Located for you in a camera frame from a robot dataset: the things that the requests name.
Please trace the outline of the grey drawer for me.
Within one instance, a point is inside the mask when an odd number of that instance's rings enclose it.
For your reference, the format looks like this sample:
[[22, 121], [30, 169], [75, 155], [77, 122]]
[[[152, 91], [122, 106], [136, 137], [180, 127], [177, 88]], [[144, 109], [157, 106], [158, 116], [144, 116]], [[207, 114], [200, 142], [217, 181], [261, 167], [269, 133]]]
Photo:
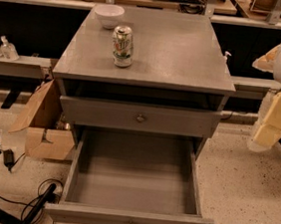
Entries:
[[201, 213], [193, 143], [177, 135], [84, 130], [60, 202], [71, 224], [214, 224]]
[[221, 119], [208, 112], [61, 96], [67, 121], [74, 124], [210, 138]]

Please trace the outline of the grey top drawer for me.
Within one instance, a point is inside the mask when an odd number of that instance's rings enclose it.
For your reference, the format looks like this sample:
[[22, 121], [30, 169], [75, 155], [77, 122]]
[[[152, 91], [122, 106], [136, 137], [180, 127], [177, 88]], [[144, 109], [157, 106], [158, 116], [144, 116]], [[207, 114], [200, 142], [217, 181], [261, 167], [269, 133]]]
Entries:
[[61, 96], [67, 121], [74, 124], [210, 138], [221, 119], [208, 112]]

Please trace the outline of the white pump dispenser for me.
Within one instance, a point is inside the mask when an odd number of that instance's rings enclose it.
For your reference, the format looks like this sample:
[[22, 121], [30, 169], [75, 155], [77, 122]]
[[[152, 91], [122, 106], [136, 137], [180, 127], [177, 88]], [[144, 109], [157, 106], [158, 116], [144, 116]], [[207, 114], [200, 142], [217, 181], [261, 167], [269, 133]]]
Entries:
[[231, 54], [229, 53], [229, 51], [225, 51], [225, 53], [224, 53], [224, 55], [223, 55], [223, 58], [224, 58], [226, 64], [229, 64], [229, 63], [230, 63]]

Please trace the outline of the green soda can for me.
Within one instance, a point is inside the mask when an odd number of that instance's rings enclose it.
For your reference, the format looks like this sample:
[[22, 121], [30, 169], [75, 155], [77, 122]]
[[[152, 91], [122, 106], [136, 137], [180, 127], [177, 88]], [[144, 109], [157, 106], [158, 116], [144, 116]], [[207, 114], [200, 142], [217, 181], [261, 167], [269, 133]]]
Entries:
[[113, 32], [113, 59], [118, 67], [128, 67], [133, 61], [134, 37], [132, 28], [127, 25], [117, 26]]

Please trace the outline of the white ceramic bowl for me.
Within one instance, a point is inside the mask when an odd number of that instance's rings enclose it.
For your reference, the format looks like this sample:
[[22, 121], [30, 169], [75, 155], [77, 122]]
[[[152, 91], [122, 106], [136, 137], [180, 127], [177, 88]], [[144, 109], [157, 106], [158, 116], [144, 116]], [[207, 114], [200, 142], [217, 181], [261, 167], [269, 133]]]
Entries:
[[123, 20], [125, 9], [115, 4], [96, 5], [94, 14], [99, 23], [107, 28], [114, 29]]

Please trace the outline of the brown cardboard box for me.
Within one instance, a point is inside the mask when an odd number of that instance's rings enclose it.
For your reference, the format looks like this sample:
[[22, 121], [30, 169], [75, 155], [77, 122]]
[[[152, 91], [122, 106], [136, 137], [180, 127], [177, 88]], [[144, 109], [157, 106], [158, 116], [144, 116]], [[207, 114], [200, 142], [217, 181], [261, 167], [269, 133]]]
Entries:
[[25, 154], [33, 158], [71, 160], [72, 133], [62, 123], [63, 109], [55, 80], [42, 84], [20, 111], [9, 132], [26, 130]]

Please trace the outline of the clear sanitizer bottle right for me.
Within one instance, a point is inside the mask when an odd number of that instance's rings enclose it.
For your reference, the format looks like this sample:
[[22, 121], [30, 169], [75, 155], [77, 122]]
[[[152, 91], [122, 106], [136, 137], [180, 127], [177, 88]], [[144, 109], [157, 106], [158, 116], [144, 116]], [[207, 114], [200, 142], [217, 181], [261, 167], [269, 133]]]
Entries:
[[11, 44], [5, 36], [1, 37], [2, 45], [1, 50], [3, 56], [10, 61], [16, 61], [19, 59], [19, 55], [14, 44]]

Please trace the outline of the black power adapter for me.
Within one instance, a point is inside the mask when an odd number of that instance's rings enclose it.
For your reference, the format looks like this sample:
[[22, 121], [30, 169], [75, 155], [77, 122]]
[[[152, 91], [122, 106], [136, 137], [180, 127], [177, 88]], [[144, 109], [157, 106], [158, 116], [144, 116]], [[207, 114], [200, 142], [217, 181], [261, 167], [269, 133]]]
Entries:
[[4, 165], [7, 167], [8, 170], [11, 170], [15, 164], [14, 152], [11, 149], [3, 150], [3, 155]]

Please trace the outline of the black stand leg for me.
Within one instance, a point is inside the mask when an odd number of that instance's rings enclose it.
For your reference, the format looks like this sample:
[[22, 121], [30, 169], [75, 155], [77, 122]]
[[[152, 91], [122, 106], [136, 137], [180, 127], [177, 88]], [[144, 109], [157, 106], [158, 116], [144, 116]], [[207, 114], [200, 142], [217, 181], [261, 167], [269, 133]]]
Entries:
[[53, 202], [57, 185], [52, 182], [42, 191], [41, 183], [37, 189], [37, 197], [28, 203], [12, 201], [0, 195], [0, 224], [37, 224], [43, 216], [43, 209], [47, 202]]

